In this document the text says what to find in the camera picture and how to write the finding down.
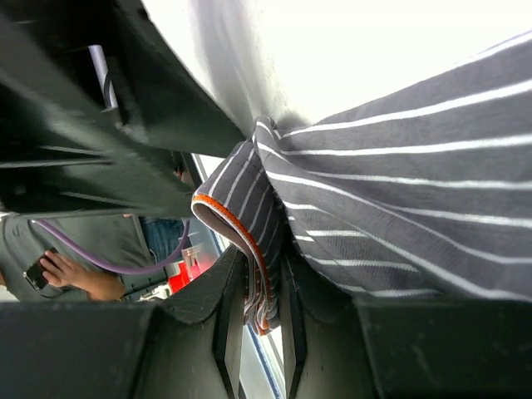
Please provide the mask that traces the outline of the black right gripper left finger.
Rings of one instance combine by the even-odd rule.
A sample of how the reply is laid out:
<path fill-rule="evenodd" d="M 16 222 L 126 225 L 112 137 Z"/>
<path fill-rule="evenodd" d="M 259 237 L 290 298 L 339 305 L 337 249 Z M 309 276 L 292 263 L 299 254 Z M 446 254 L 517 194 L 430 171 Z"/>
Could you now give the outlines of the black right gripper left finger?
<path fill-rule="evenodd" d="M 157 345 L 159 398 L 236 398 L 246 258 L 235 246 L 164 302 Z"/>

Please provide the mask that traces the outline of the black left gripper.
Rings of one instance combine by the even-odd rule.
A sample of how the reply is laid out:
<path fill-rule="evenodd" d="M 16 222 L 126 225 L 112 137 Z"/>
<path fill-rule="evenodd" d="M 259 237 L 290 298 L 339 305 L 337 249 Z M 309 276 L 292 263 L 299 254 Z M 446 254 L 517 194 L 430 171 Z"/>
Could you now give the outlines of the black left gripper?
<path fill-rule="evenodd" d="M 174 157 L 243 139 L 142 2 L 2 2 L 2 211 L 186 216 Z"/>

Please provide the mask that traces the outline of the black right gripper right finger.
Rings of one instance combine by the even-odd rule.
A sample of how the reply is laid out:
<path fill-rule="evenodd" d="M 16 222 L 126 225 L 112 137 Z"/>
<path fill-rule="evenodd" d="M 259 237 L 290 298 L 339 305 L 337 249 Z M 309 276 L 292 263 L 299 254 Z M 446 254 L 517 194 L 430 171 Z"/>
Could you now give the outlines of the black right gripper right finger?
<path fill-rule="evenodd" d="M 289 398 L 353 398 L 357 326 L 348 296 L 299 256 L 281 258 L 280 314 Z"/>

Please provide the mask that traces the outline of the grey striped underwear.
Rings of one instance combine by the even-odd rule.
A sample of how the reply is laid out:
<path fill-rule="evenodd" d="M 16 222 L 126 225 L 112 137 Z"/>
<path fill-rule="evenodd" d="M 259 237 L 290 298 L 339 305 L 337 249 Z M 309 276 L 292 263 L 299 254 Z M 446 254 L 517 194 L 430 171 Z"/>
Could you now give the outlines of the grey striped underwear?
<path fill-rule="evenodd" d="M 352 295 L 530 301 L 530 33 L 312 126 L 258 118 L 191 209 L 247 256 L 262 335 L 285 244 Z"/>

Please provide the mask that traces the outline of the bystander forearm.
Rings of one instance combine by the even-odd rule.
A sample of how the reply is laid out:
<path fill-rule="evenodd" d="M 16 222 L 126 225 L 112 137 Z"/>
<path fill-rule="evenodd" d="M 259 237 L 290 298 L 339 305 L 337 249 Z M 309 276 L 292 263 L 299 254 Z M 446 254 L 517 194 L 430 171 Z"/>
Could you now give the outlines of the bystander forearm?
<path fill-rule="evenodd" d="M 87 292 L 91 301 L 101 302 L 120 300 L 126 292 L 125 285 L 118 277 L 96 271 L 86 272 L 79 288 Z"/>

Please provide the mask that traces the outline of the bystander hand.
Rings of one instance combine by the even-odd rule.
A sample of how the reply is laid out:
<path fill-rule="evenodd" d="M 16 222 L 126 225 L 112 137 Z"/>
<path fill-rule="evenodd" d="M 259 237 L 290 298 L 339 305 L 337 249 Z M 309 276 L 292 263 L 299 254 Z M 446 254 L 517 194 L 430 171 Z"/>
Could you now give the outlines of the bystander hand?
<path fill-rule="evenodd" d="M 50 250 L 44 253 L 40 265 L 43 267 L 44 279 L 57 288 L 83 288 L 90 277 L 90 273 L 79 263 Z"/>

